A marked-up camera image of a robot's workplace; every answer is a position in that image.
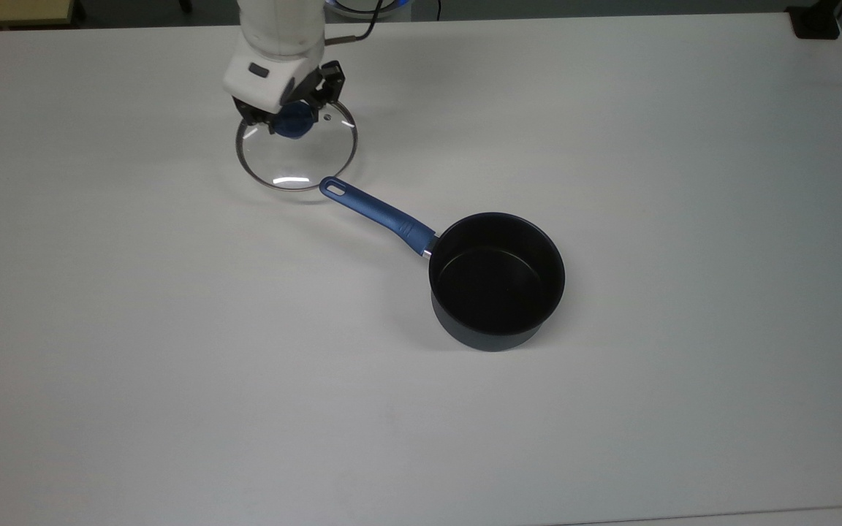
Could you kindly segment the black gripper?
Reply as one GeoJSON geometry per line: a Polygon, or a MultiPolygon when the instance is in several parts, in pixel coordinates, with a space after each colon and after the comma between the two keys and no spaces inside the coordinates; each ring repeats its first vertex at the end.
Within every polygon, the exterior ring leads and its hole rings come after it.
{"type": "MultiPolygon", "coordinates": [[[[281,97],[281,107],[298,101],[306,103],[311,109],[321,110],[328,104],[340,101],[342,88],[346,83],[346,76],[341,63],[331,61],[314,69],[293,88],[285,89],[281,97]]],[[[240,114],[240,125],[245,130],[261,129],[264,127],[268,134],[275,134],[275,113],[257,109],[243,100],[233,99],[234,106],[240,114]]]]}

